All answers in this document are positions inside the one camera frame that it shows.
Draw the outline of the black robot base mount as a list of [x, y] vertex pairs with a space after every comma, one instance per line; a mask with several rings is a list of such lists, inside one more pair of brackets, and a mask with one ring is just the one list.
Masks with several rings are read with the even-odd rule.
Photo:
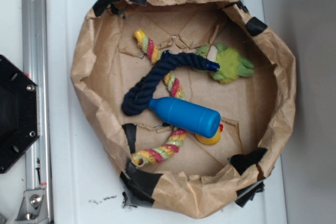
[[1, 174], [39, 137], [38, 86], [1, 55]]

